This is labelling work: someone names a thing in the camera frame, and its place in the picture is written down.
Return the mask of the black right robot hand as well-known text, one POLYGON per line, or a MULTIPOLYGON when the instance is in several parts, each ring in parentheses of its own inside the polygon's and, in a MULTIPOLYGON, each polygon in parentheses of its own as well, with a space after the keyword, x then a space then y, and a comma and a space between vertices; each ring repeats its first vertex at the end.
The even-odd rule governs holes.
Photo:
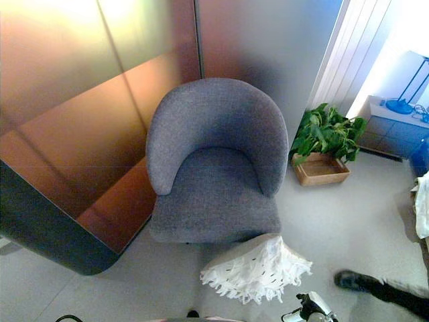
POLYGON ((301 306, 283 314, 281 321, 338 321, 337 315, 317 292, 298 293, 296 298, 300 300, 301 306))

